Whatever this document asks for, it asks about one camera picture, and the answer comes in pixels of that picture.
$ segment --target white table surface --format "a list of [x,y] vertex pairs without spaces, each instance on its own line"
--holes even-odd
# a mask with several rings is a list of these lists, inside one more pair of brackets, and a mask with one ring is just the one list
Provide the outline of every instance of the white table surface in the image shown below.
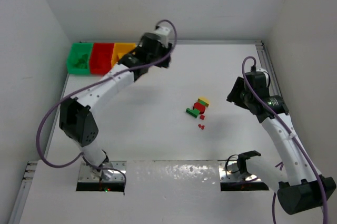
[[[257,150],[280,162],[257,119],[226,101],[247,56],[258,59],[255,45],[178,45],[169,69],[151,68],[96,119],[109,158],[128,161],[125,196],[76,192],[79,161],[64,169],[39,162],[20,223],[272,223],[272,191],[220,192],[216,160]],[[70,76],[65,94],[98,79]],[[204,121],[185,113],[199,96],[210,100]],[[61,164],[78,153],[57,126],[48,159]],[[276,217],[321,223],[322,212],[288,216],[277,204]]]

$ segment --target white robotic arm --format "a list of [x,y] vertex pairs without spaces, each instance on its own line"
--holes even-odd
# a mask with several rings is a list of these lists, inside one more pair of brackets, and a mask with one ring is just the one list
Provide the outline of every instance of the white robotic arm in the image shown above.
[[[322,206],[318,180],[307,159],[292,139],[297,135],[288,108],[280,96],[269,95],[269,74],[265,69],[254,69],[253,67],[251,72],[245,73],[245,76],[258,97],[291,129],[291,134],[289,135],[284,125],[252,95],[243,78],[237,78],[227,101],[234,102],[235,105],[248,109],[256,115],[262,127],[273,140],[286,174],[267,162],[257,151],[239,154],[236,167],[232,167],[232,169],[239,170],[240,174],[254,174],[260,178],[277,193],[282,208],[290,215]],[[298,140],[298,144],[304,149],[300,140]],[[323,183],[328,199],[336,189],[336,184],[331,177],[323,177],[315,166],[314,169]]]
[[[128,54],[124,55],[113,68],[103,76],[100,81],[110,79],[95,87],[89,88],[65,100],[61,104],[60,128],[80,148],[84,159],[95,167],[107,163],[108,157],[100,148],[96,137],[98,127],[95,118],[105,108],[106,103],[119,91],[135,82],[141,75],[147,73],[148,67],[143,65],[164,59],[171,50],[168,36],[170,28],[157,26],[151,33],[145,33],[139,45]],[[159,67],[168,67],[170,56]],[[137,67],[133,72],[128,69]]]

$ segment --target red block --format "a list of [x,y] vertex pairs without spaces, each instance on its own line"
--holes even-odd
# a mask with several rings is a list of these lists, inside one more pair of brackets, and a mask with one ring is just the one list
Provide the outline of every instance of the red block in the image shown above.
[[105,75],[111,69],[114,43],[94,43],[89,60],[91,74]]
[[206,107],[199,102],[194,103],[193,109],[197,109],[198,111],[200,111],[200,114],[203,114],[206,111]]

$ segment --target white wall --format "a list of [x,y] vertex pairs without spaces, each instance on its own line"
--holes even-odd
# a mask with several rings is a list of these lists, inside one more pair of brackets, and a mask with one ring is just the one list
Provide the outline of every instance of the white wall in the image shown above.
[[[268,45],[303,144],[337,181],[337,0],[285,0]],[[329,206],[337,223],[337,192]]]
[[69,49],[45,0],[0,0],[0,223],[8,222],[27,161],[38,159],[36,129],[61,95]]
[[283,0],[47,0],[72,41],[138,40],[169,18],[180,39],[257,39],[271,30]]

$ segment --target green bin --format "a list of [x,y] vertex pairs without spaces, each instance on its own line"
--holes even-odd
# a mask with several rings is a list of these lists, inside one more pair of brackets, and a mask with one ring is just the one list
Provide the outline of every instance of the green bin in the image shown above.
[[73,43],[67,59],[69,74],[90,75],[89,59],[94,43]]

